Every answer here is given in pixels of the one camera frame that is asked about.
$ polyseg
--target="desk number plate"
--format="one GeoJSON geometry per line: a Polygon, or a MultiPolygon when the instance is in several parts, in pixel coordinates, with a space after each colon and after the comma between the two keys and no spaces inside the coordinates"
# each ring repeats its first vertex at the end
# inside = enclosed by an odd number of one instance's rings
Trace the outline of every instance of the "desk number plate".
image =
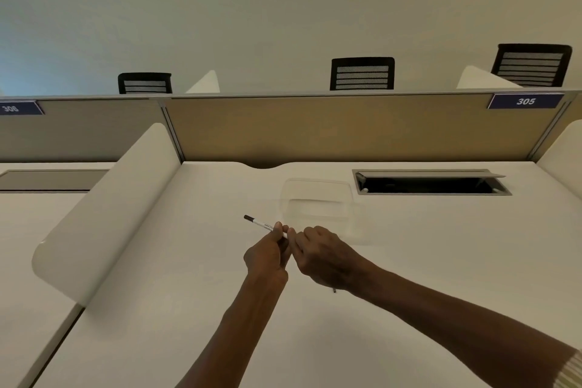
{"type": "Polygon", "coordinates": [[[562,97],[559,92],[493,94],[487,109],[553,109],[562,97]]]}
{"type": "Polygon", "coordinates": [[[0,115],[44,115],[36,102],[2,102],[0,115]]]}

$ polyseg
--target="sleeve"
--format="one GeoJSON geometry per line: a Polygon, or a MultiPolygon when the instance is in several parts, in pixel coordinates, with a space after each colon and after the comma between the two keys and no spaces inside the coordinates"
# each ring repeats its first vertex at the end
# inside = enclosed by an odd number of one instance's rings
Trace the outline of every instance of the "sleeve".
{"type": "Polygon", "coordinates": [[[557,375],[554,388],[582,388],[582,350],[566,362],[557,375]]]}

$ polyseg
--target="white pen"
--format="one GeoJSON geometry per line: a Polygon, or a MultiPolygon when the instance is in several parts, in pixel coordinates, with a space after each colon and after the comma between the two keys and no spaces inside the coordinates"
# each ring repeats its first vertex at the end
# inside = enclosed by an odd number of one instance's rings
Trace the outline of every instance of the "white pen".
{"type": "MultiPolygon", "coordinates": [[[[257,221],[255,218],[253,218],[252,216],[249,216],[249,215],[244,215],[244,219],[246,219],[247,221],[251,221],[254,224],[257,224],[258,226],[261,226],[267,230],[273,231],[275,229],[272,225],[257,221]]],[[[287,239],[287,233],[283,232],[283,238],[287,239]]]]}

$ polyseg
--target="forearm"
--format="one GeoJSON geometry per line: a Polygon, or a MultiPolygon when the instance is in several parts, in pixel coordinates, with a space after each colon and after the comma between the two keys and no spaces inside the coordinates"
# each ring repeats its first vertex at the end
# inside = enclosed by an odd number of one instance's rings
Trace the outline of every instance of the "forearm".
{"type": "Polygon", "coordinates": [[[235,388],[285,282],[247,276],[218,329],[176,388],[235,388]]]}
{"type": "Polygon", "coordinates": [[[351,292],[448,349],[493,388],[551,388],[575,349],[514,319],[368,265],[351,292]]]}

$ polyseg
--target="white desk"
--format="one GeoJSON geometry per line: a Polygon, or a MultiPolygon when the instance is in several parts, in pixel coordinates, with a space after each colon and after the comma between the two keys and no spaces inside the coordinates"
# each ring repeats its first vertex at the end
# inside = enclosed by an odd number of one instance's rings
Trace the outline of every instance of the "white desk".
{"type": "MultiPolygon", "coordinates": [[[[108,169],[112,163],[11,163],[9,169],[108,169]]],[[[37,278],[35,247],[83,193],[0,193],[0,381],[28,386],[79,312],[75,303],[37,278]]]]}
{"type": "MultiPolygon", "coordinates": [[[[41,375],[37,388],[172,387],[244,278],[285,180],[350,182],[352,169],[488,168],[513,196],[361,196],[371,245],[411,280],[582,346],[582,202],[533,163],[237,163],[181,166],[41,375]]],[[[485,387],[443,348],[346,292],[289,282],[244,387],[485,387]]]]}

